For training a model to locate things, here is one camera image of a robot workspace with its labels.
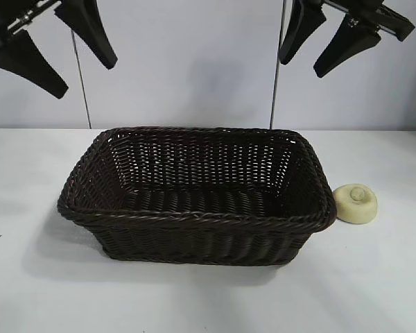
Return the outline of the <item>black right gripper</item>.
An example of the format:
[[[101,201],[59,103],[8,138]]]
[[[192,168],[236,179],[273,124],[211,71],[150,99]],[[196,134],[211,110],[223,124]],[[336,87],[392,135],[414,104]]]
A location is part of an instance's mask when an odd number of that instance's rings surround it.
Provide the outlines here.
[[[400,42],[415,29],[408,18],[383,5],[383,1],[294,0],[286,36],[278,53],[282,65],[287,65],[303,43],[326,22],[324,3],[346,15],[313,66],[319,78],[358,53],[375,47],[381,41],[379,29],[394,35]]]

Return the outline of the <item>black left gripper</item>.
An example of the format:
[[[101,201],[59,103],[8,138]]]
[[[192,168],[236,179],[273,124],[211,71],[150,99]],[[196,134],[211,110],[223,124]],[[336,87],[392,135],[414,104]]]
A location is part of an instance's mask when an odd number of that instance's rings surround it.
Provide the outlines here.
[[[0,0],[0,69],[21,76],[61,99],[69,87],[46,61],[23,27],[52,7],[54,12],[90,48],[106,69],[117,56],[108,40],[96,0],[2,1]]]

